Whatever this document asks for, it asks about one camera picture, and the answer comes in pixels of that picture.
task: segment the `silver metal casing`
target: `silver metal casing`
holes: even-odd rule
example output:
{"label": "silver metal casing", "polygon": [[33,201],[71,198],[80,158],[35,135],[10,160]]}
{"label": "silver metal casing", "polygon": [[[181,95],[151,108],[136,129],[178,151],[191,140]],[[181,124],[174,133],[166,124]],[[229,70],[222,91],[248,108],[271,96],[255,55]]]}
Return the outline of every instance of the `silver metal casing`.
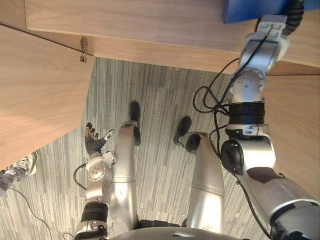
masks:
{"label": "silver metal casing", "polygon": [[134,154],[134,126],[136,121],[122,125],[116,140],[112,164],[112,197],[108,210],[108,236],[113,238],[137,228],[137,184]]}
{"label": "silver metal casing", "polygon": [[202,136],[195,153],[186,226],[222,233],[224,209],[225,186],[221,163],[208,137]]}

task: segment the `floor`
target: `floor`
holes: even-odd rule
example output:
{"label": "floor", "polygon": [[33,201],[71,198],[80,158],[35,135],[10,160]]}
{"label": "floor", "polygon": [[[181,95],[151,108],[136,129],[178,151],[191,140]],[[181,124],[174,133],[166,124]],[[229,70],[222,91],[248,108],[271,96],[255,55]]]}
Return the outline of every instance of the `floor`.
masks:
{"label": "floor", "polygon": [[[115,136],[105,146],[105,150],[112,150],[117,129],[129,118],[128,106],[135,100],[141,107],[142,138],[135,150],[138,215],[141,219],[181,224],[187,215],[195,157],[174,145],[172,139],[185,115],[192,119],[191,130],[209,132],[213,129],[212,114],[197,113],[192,99],[195,91],[208,85],[215,75],[97,58],[82,126],[39,149],[37,173],[16,182],[13,188],[20,190],[34,213],[48,223],[54,240],[62,240],[63,232],[73,233],[85,201],[85,192],[73,182],[75,168],[88,160],[84,126],[90,121],[101,134],[116,129]],[[221,95],[227,83],[228,76],[223,75],[215,83],[214,92]],[[221,117],[218,121],[222,125],[228,120]],[[224,233],[251,240],[267,239],[234,177],[226,171],[223,175]],[[84,172],[80,172],[78,178],[85,183]],[[46,226],[31,215],[23,198],[13,190],[0,198],[0,239],[49,239]]]}

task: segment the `white sneaker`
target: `white sneaker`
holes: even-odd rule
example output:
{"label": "white sneaker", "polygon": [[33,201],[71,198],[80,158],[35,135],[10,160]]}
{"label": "white sneaker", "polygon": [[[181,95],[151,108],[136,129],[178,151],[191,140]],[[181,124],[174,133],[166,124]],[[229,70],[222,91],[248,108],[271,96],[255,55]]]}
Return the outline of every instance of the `white sneaker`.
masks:
{"label": "white sneaker", "polygon": [[37,166],[36,161],[39,159],[39,155],[36,151],[28,154],[23,157],[16,163],[9,166],[5,174],[10,175],[13,178],[16,178],[17,181],[22,181],[27,176],[31,176],[36,173]]}

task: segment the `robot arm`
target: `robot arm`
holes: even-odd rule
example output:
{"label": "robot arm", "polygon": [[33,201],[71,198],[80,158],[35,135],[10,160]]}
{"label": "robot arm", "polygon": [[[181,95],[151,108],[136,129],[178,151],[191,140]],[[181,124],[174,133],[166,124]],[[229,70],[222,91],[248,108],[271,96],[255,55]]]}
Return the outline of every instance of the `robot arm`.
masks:
{"label": "robot arm", "polygon": [[319,202],[294,181],[275,173],[275,151],[269,126],[264,123],[261,90],[266,73],[289,46],[282,35],[286,18],[264,16],[257,32],[244,40],[230,89],[229,140],[221,147],[221,161],[237,177],[259,215],[270,223],[272,239],[315,240],[320,236]]}
{"label": "robot arm", "polygon": [[113,135],[113,130],[98,139],[95,129],[88,123],[85,128],[85,148],[90,156],[86,164],[88,172],[86,201],[81,221],[75,230],[75,240],[100,240],[107,238],[107,217],[111,202],[111,181],[113,171],[111,164],[116,158],[108,151],[104,155],[101,148]]}

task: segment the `wooden panel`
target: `wooden panel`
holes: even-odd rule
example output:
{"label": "wooden panel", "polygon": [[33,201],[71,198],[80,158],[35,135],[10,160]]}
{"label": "wooden panel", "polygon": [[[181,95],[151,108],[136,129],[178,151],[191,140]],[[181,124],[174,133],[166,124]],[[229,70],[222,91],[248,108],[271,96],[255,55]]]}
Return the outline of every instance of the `wooden panel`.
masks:
{"label": "wooden panel", "polygon": [[[177,46],[114,37],[94,37],[93,54],[130,62],[148,63],[168,67],[220,72],[239,54],[206,48]],[[233,74],[237,64],[230,65],[224,73]],[[319,75],[320,68],[278,61],[268,75]]]}
{"label": "wooden panel", "polygon": [[79,126],[94,57],[0,26],[0,169]]}
{"label": "wooden panel", "polygon": [[[223,0],[26,0],[32,30],[239,52],[256,20],[224,24]],[[306,12],[284,60],[320,67],[320,10]]]}
{"label": "wooden panel", "polygon": [[270,76],[263,95],[277,172],[320,199],[320,77]]}
{"label": "wooden panel", "polygon": [[320,68],[292,62],[278,61],[267,75],[320,75]]}
{"label": "wooden panel", "polygon": [[[81,51],[80,41],[82,36],[55,32],[32,31],[26,28],[25,1],[24,0],[1,0],[0,1],[0,23],[25,32],[55,41],[62,45]],[[92,37],[87,36],[88,54],[93,54]]]}

